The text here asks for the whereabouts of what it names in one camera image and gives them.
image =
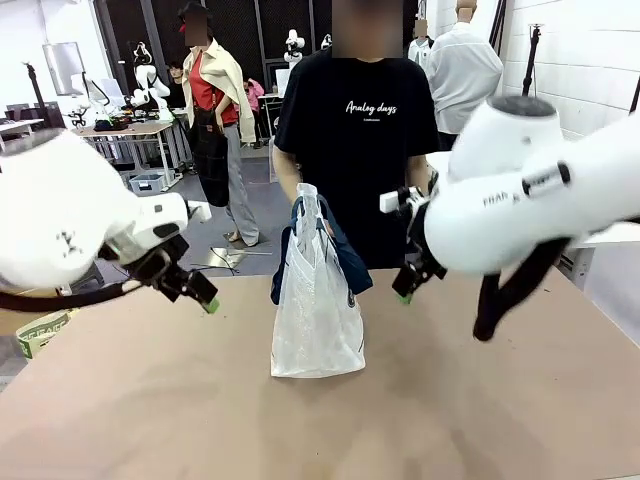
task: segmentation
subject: gray bin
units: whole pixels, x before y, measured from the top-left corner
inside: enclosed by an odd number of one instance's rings
[[[162,189],[167,186],[164,175],[138,175],[129,180],[131,189],[135,193],[161,193]]]

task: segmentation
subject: white shirt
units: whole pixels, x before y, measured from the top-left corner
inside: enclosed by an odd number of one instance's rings
[[[495,93],[502,70],[489,42],[473,33],[468,23],[456,23],[440,35],[426,70],[438,130],[459,134],[476,107]]]
[[[429,48],[429,39],[415,39],[409,45],[409,60],[416,62],[426,72],[427,65],[429,64],[429,54],[431,48]]]

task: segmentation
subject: t-shirt sleeve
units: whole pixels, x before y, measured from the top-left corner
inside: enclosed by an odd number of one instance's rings
[[[307,139],[304,138],[305,126],[308,124],[306,109],[308,97],[304,77],[296,70],[302,65],[296,66],[291,72],[287,91],[284,95],[278,120],[278,132],[275,145],[283,152],[300,154]]]
[[[416,81],[411,95],[412,111],[409,121],[407,152],[410,157],[440,150],[433,99],[429,82],[421,68],[416,69]]]

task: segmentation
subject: cream jacket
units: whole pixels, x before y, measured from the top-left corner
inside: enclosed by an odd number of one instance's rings
[[[193,47],[183,64],[182,89],[187,102],[189,125],[193,125],[194,120],[193,95],[189,84],[189,74],[193,69],[193,64],[196,63],[200,50],[200,47]],[[222,48],[215,39],[211,46],[202,53],[200,76],[206,82],[222,90],[234,104],[240,107],[240,138],[243,142],[255,142],[255,120],[253,119],[253,112],[251,111],[251,106],[249,106],[247,94],[244,91],[242,69],[231,54]]]

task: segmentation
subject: translucent plastic bag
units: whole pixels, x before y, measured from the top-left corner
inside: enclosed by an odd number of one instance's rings
[[[273,328],[271,375],[322,378],[365,367],[360,306],[349,290],[324,227],[313,185],[291,232]]]

